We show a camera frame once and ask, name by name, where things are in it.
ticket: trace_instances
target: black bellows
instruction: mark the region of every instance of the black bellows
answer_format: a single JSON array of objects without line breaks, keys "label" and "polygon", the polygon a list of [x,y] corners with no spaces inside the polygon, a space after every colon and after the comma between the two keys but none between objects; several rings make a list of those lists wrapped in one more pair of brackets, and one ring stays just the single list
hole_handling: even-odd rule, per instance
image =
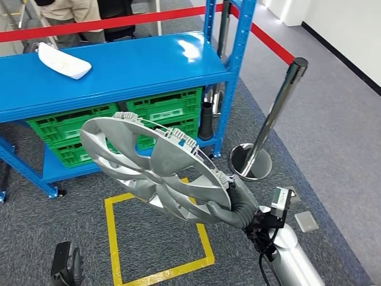
[{"label": "black bellows", "polygon": [[213,137],[213,110],[210,102],[201,103],[201,114],[200,127],[198,128],[198,137],[206,141]]}]

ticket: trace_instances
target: yellow floor tape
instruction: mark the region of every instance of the yellow floor tape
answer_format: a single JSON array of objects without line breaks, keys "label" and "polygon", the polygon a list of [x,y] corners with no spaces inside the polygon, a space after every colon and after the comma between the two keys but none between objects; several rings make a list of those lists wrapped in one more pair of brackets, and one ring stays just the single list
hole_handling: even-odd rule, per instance
[{"label": "yellow floor tape", "polygon": [[[26,4],[28,0],[23,0],[24,4]],[[11,16],[17,16],[21,14],[21,8],[20,8],[19,12],[15,12],[15,13],[11,13]]]},{"label": "yellow floor tape", "polygon": [[[187,178],[182,179],[183,182],[188,183]],[[121,201],[130,200],[134,198],[133,195],[128,193],[123,195],[117,195],[115,197],[106,198],[105,200],[105,208],[106,213],[107,229],[109,231],[109,252],[111,258],[111,267],[112,271],[112,279],[114,286],[146,286],[152,285],[155,283],[164,281],[167,279],[174,278],[192,271],[195,271],[200,268],[207,267],[214,263],[214,255],[213,254],[210,243],[206,234],[205,227],[203,224],[198,223],[197,230],[200,236],[201,245],[205,254],[204,258],[189,262],[174,268],[164,270],[152,275],[137,279],[123,284],[121,274],[121,265],[119,263],[119,252],[118,250],[118,242],[116,239],[116,229],[115,227],[115,218],[112,205]]]}]

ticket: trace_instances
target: white plastic part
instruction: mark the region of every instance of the white plastic part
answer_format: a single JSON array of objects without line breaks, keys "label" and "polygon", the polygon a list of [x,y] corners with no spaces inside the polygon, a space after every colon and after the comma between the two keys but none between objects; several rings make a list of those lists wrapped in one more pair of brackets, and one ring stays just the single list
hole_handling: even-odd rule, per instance
[{"label": "white plastic part", "polygon": [[72,79],[80,79],[91,69],[91,65],[87,61],[68,55],[42,42],[38,44],[38,58],[52,70]]}]

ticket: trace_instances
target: shelf board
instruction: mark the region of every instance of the shelf board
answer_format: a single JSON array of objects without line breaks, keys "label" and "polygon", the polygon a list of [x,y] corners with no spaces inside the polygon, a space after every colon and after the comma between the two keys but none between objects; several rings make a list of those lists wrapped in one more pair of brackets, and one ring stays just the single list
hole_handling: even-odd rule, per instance
[{"label": "shelf board", "polygon": [[[207,147],[216,143],[216,139],[212,138],[207,141],[202,141],[197,138],[197,143],[200,147]],[[152,149],[140,151],[143,156],[149,156]],[[42,171],[42,182],[53,183],[62,180],[71,179],[78,176],[88,175],[91,173],[99,172],[100,169],[94,163],[88,163],[82,166],[67,169],[57,159],[53,152],[45,145],[44,153],[44,167]]]},{"label": "shelf board", "polygon": [[232,3],[238,10],[241,10],[241,7],[242,6],[242,0],[232,0]]},{"label": "shelf board", "polygon": [[66,77],[38,60],[36,53],[0,57],[0,77],[9,96],[22,79],[26,88],[0,106],[0,122],[128,100],[232,78],[202,32],[190,32],[98,45],[65,52],[93,68],[79,80]]}]

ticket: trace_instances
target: stanchion post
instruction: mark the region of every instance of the stanchion post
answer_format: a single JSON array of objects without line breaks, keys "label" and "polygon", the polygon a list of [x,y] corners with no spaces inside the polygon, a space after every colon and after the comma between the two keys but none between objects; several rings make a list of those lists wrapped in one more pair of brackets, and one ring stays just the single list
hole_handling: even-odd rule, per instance
[{"label": "stanchion post", "polygon": [[[218,37],[217,56],[223,60],[225,50],[226,49],[227,35],[230,23],[230,8],[232,3],[229,0],[224,0],[223,3],[223,12],[221,15],[221,25],[220,26],[220,35]],[[220,114],[221,103],[223,93],[221,91],[221,84],[217,83],[211,91],[210,101],[213,104],[213,115],[219,116]]]},{"label": "stanchion post", "polygon": [[272,163],[270,155],[263,149],[263,144],[308,64],[304,58],[294,58],[256,141],[253,144],[241,144],[232,150],[229,163],[235,173],[247,181],[256,181],[269,175]]}]

